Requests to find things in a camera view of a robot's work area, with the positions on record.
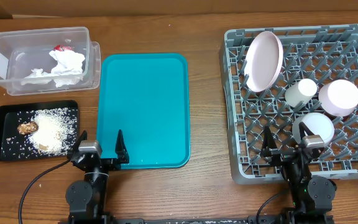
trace white paper towel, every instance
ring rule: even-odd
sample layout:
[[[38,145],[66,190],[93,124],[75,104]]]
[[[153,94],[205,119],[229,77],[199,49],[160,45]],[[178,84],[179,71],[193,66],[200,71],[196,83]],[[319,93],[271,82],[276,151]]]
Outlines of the white paper towel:
[[[37,77],[59,77],[54,78],[56,88],[63,85],[75,85],[83,79],[83,77],[76,78],[64,78],[65,75],[80,75],[82,74],[82,63],[85,60],[85,56],[80,53],[76,53],[72,50],[52,50],[49,55],[57,61],[56,67],[51,70],[51,73],[43,72],[43,69],[35,68],[32,70],[28,77],[25,78],[37,78]],[[21,84],[47,84],[50,80],[33,80],[33,81],[22,81]]]

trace pink plate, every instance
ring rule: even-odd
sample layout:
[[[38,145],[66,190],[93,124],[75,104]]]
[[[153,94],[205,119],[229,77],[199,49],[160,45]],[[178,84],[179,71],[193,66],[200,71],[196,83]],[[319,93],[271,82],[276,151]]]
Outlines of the pink plate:
[[[270,88],[283,63],[283,45],[272,32],[261,32],[252,41],[246,56],[244,73],[249,75],[247,86],[258,93]]]

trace teal tray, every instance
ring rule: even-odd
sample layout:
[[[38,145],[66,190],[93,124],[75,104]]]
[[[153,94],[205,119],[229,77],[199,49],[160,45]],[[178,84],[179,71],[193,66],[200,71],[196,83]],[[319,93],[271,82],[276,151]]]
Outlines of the teal tray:
[[[190,158],[187,61],[180,54],[117,54],[102,65],[98,128],[102,158],[116,158],[118,130],[129,164],[175,168]]]

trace gray dish rack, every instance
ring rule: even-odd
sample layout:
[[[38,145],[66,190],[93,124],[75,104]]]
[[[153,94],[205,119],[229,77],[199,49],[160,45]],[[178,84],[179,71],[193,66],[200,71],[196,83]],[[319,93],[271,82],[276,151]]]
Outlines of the gray dish rack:
[[[284,60],[273,86],[254,93],[246,86],[245,58],[250,43],[263,31],[273,32],[280,39]],[[337,79],[349,80],[358,87],[358,24],[229,30],[219,59],[232,178],[238,184],[280,182],[280,169],[269,167],[268,159],[259,156],[263,127],[270,127],[279,148],[291,149],[295,144],[292,122],[310,112],[326,113],[318,92],[307,104],[291,108],[284,99],[289,86],[310,78],[319,89]],[[328,116],[335,135],[320,158],[312,161],[310,170],[313,175],[330,179],[358,179],[358,107],[346,117]]]

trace clear plastic container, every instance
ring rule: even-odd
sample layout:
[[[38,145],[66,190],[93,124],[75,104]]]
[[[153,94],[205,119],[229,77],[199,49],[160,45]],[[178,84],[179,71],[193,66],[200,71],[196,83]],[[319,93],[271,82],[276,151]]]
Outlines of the clear plastic container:
[[[45,72],[50,73],[57,62],[49,55],[49,52],[57,45],[73,47],[75,52],[85,56],[82,74],[64,75],[59,79],[83,77],[82,81],[74,85],[63,85],[57,88],[55,82],[52,81],[58,79],[57,77],[25,78],[35,68],[42,68]],[[91,42],[86,27],[0,33],[0,86],[4,87],[10,95],[31,95],[97,88],[100,79],[100,63],[99,44]],[[38,84],[23,83],[29,81],[38,82]]]

